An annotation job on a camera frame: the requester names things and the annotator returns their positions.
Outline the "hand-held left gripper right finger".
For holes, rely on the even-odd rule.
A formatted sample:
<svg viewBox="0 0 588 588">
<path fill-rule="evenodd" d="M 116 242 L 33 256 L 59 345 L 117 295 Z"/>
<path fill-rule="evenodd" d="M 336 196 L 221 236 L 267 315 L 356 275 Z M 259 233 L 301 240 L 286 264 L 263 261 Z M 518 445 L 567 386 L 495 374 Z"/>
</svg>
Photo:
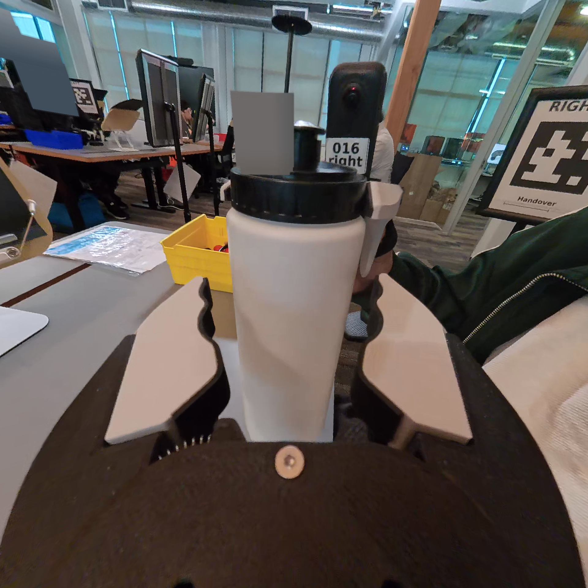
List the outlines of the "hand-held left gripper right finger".
<svg viewBox="0 0 588 588">
<path fill-rule="evenodd" d="M 373 294 L 371 334 L 357 365 L 357 412 L 378 442 L 411 442 L 417 433 L 470 442 L 444 327 L 388 275 Z"/>
</svg>

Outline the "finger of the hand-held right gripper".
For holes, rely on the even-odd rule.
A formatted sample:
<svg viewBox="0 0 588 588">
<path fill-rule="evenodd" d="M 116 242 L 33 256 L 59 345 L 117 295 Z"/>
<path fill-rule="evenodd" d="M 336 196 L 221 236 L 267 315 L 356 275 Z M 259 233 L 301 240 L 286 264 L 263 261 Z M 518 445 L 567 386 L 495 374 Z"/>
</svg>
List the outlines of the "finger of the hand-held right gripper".
<svg viewBox="0 0 588 588">
<path fill-rule="evenodd" d="M 386 225 L 396 216 L 403 188 L 391 183 L 366 183 L 361 217 L 364 219 L 364 241 L 359 258 L 359 273 L 367 277 L 384 236 Z"/>
</svg>

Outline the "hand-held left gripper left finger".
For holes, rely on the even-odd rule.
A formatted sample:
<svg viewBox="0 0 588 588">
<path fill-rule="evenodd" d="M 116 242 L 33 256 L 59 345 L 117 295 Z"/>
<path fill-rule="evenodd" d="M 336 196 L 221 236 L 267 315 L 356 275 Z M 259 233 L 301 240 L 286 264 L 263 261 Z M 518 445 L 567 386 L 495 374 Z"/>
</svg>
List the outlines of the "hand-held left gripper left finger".
<svg viewBox="0 0 588 588">
<path fill-rule="evenodd" d="M 161 302 L 138 327 L 122 377 L 106 442 L 155 433 L 180 438 L 180 416 L 224 372 L 213 340 L 208 279 L 195 277 Z"/>
</svg>

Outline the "yellow plastic bin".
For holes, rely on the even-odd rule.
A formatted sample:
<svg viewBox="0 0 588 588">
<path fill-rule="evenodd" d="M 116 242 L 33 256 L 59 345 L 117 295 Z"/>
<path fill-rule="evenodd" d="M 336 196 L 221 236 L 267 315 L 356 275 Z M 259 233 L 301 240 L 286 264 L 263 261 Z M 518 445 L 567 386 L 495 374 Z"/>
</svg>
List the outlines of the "yellow plastic bin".
<svg viewBox="0 0 588 588">
<path fill-rule="evenodd" d="M 206 277 L 211 290 L 233 291 L 225 217 L 200 215 L 160 244 L 174 283 L 185 285 L 195 277 Z"/>
</svg>

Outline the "white bottle black lid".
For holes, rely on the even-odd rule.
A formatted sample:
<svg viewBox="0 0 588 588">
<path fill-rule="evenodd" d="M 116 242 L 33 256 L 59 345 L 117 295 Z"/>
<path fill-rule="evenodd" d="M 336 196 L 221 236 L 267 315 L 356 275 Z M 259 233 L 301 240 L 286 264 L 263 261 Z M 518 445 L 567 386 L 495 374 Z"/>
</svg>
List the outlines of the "white bottle black lid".
<svg viewBox="0 0 588 588">
<path fill-rule="evenodd" d="M 242 399 L 253 442 L 322 434 L 364 245 L 366 181 L 293 128 L 287 175 L 231 171 L 226 217 Z"/>
</svg>

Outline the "person's right forearm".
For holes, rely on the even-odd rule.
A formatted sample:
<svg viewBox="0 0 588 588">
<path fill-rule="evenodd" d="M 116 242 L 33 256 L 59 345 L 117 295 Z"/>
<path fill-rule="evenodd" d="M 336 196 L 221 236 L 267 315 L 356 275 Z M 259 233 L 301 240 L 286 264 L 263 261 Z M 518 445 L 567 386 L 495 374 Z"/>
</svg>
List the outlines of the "person's right forearm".
<svg viewBox="0 0 588 588">
<path fill-rule="evenodd" d="M 393 255 L 389 275 L 484 364 L 587 295 L 587 208 L 511 235 L 460 272 L 402 253 Z"/>
</svg>

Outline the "wooden background desk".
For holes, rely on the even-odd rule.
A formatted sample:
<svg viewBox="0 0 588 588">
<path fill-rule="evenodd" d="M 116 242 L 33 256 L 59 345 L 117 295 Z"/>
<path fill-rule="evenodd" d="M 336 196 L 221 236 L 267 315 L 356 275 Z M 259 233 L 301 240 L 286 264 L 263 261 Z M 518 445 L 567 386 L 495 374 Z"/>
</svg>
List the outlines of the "wooden background desk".
<svg viewBox="0 0 588 588">
<path fill-rule="evenodd" d="M 166 195 L 163 192 L 164 184 L 160 171 L 164 166 L 164 158 L 169 159 L 175 156 L 175 149 L 172 146 L 153 148 L 149 145 L 143 145 L 143 149 L 115 151 L 105 145 L 86 145 L 82 149 L 63 150 L 36 146 L 30 142 L 1 141 L 1 148 L 11 153 L 18 152 L 44 157 L 56 169 L 63 166 L 65 161 L 84 165 L 115 162 L 121 164 L 123 169 L 138 169 L 141 171 L 143 183 L 145 184 L 146 200 L 134 204 L 134 207 L 170 214 L 175 212 L 173 207 L 168 205 Z"/>
</svg>

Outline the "brown cardboard box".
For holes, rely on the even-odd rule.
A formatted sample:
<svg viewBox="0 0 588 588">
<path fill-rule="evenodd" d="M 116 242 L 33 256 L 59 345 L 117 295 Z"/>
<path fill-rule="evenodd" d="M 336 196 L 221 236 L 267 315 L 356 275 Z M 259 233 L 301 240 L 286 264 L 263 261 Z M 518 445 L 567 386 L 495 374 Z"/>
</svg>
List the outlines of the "brown cardboard box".
<svg viewBox="0 0 588 588">
<path fill-rule="evenodd" d="M 440 156 L 421 153 L 399 153 L 394 165 L 404 172 L 397 216 L 444 225 L 458 196 L 460 167 L 445 163 Z"/>
</svg>

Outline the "wooden pillar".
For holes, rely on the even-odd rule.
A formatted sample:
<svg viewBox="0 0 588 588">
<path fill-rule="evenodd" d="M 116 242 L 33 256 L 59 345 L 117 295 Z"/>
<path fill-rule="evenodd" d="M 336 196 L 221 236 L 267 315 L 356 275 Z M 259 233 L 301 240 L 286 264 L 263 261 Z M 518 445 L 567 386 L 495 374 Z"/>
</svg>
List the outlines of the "wooden pillar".
<svg viewBox="0 0 588 588">
<path fill-rule="evenodd" d="M 414 4 L 385 116 L 385 125 L 395 147 L 401 143 L 440 4 L 441 1 L 416 1 Z"/>
</svg>

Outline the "black pole with round top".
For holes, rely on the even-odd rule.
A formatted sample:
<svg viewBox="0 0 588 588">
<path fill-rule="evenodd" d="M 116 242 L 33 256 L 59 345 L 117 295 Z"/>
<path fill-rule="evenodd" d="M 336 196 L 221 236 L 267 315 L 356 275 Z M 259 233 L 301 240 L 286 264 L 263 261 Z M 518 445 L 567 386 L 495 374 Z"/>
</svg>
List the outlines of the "black pole with round top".
<svg viewBox="0 0 588 588">
<path fill-rule="evenodd" d="M 280 32 L 288 35 L 288 48 L 286 53 L 284 93 L 289 93 L 290 72 L 292 67 L 293 41 L 295 36 L 306 36 L 312 32 L 312 24 L 305 18 L 277 13 L 271 18 L 272 26 Z"/>
</svg>

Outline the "black computer monitor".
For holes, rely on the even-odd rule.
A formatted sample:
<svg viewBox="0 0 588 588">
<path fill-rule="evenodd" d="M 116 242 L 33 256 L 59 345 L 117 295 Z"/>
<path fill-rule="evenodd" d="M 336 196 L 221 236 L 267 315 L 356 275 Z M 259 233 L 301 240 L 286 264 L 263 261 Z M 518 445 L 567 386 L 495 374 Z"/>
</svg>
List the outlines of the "black computer monitor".
<svg viewBox="0 0 588 588">
<path fill-rule="evenodd" d="M 204 140 L 207 131 L 213 129 L 213 103 L 215 98 L 215 82 L 206 73 L 202 73 L 196 92 L 195 108 L 192 115 L 190 138 L 193 143 Z"/>
<path fill-rule="evenodd" d="M 175 146 L 181 127 L 179 65 L 145 49 L 137 51 L 135 61 L 148 143 Z"/>
</svg>

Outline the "white monitor base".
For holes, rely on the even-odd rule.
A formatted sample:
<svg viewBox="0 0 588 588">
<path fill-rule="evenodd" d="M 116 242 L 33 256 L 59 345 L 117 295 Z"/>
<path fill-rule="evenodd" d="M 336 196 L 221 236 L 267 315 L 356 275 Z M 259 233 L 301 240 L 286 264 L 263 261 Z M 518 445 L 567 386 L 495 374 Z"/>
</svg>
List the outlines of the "white monitor base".
<svg viewBox="0 0 588 588">
<path fill-rule="evenodd" d="M 47 316 L 1 306 L 1 357 L 49 324 Z"/>
</svg>

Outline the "wooden screen holder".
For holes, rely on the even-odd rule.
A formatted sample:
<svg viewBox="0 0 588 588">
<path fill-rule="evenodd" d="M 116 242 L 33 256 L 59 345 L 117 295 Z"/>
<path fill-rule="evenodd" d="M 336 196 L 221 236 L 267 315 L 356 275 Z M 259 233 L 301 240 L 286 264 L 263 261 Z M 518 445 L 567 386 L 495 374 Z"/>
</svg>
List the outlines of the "wooden screen holder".
<svg viewBox="0 0 588 588">
<path fill-rule="evenodd" d="M 18 161 L 1 160 L 1 268 L 43 254 L 54 238 L 48 213 L 56 182 Z"/>
</svg>

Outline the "beige cardboard panel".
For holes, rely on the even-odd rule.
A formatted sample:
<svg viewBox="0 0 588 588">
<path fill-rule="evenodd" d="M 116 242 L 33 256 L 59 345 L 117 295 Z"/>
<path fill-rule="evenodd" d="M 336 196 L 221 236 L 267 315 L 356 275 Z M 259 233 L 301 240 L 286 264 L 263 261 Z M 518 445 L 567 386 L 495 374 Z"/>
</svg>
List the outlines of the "beige cardboard panel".
<svg viewBox="0 0 588 588">
<path fill-rule="evenodd" d="M 129 131 L 140 118 L 143 102 L 140 99 L 124 100 L 111 107 L 101 123 L 102 131 Z"/>
</svg>

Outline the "blue plastic bin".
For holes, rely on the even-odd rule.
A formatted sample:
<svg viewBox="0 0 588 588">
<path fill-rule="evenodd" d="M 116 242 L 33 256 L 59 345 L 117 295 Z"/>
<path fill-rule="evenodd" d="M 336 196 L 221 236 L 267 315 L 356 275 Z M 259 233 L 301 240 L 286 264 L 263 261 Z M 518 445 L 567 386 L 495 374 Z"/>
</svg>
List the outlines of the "blue plastic bin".
<svg viewBox="0 0 588 588">
<path fill-rule="evenodd" d="M 75 132 L 66 132 L 61 130 L 39 131 L 24 129 L 26 140 L 34 146 L 59 149 L 59 150 L 78 150 L 84 147 L 82 136 Z"/>
</svg>

